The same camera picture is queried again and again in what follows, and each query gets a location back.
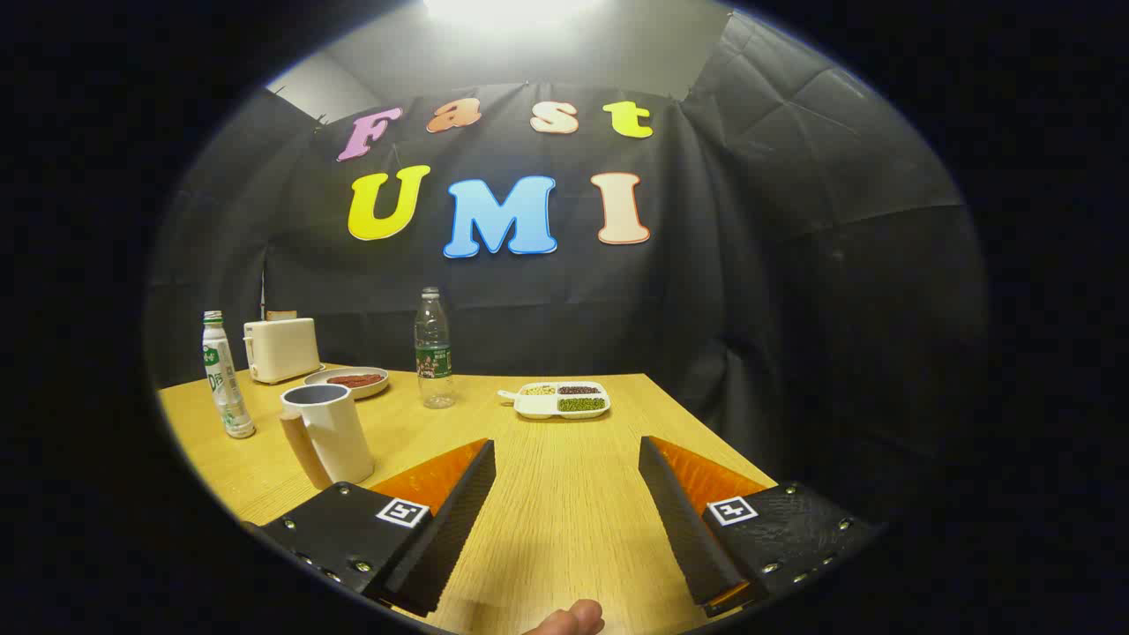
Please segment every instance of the white bottle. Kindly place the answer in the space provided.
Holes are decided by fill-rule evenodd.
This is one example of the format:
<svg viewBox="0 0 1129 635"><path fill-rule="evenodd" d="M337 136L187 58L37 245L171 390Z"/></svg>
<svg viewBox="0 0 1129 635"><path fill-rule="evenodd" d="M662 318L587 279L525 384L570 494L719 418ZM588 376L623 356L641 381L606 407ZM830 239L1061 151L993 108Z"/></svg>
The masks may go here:
<svg viewBox="0 0 1129 635"><path fill-rule="evenodd" d="M246 438L255 434L255 424L247 415L243 405L239 384L235 383L235 365L231 363L231 348L224 332L224 312L204 312L204 372L208 373L208 384L211 386L212 401L224 421L224 429L235 438Z"/></svg>

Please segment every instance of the letter m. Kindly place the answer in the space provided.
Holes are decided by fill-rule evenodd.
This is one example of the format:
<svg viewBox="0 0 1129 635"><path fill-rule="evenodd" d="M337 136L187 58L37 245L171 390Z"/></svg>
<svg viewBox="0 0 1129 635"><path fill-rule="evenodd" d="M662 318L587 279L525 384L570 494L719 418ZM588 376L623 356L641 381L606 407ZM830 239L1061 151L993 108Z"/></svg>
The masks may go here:
<svg viewBox="0 0 1129 635"><path fill-rule="evenodd" d="M526 176L514 184L500 206L482 180L453 184L447 191L455 197L455 221L443 254L470 258L479 253L472 226L479 228L490 253L498 253L511 225L517 227L507 244L509 251L522 254L555 251L557 241L549 234L549 191L555 184L548 176Z"/></svg>

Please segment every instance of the toaster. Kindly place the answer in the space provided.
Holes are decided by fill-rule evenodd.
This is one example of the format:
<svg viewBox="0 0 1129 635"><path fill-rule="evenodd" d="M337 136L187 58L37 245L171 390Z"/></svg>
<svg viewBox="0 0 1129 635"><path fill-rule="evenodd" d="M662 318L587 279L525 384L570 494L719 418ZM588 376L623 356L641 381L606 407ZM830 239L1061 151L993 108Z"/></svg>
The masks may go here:
<svg viewBox="0 0 1129 635"><path fill-rule="evenodd" d="M312 318L247 322L243 325L251 379L273 384L322 366Z"/></svg>

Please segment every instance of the human hand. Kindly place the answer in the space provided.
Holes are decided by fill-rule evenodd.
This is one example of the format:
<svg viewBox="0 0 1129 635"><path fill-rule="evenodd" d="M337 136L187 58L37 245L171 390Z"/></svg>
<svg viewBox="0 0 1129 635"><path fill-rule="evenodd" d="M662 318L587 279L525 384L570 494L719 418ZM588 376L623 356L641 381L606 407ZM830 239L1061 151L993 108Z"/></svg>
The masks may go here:
<svg viewBox="0 0 1129 635"><path fill-rule="evenodd" d="M577 600L569 610L557 609L523 635L596 635L604 629L604 609L595 600Z"/></svg>

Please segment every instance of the wooden table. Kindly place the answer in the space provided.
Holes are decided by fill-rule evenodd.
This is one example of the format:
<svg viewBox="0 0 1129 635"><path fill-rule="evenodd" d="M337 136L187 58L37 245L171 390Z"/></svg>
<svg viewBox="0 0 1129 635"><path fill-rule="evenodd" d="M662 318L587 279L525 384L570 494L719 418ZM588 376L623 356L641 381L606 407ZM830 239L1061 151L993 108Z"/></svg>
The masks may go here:
<svg viewBox="0 0 1129 635"><path fill-rule="evenodd" d="M496 395L567 379L458 375L455 406L429 410L415 375L394 371L383 393L357 402L376 458L365 487L465 443L495 440L493 489L428 624L517 635L578 598L603 604L609 635L681 633L707 621L639 476L639 440L656 435L767 487L776 481L646 375L584 377L612 397L612 409L595 419L524 419ZM278 421L279 395L301 380L263 385L243 371L237 381L257 428L245 440L224 433L207 380L164 389L160 399L204 482L236 516L263 524L316 493Z"/></svg>

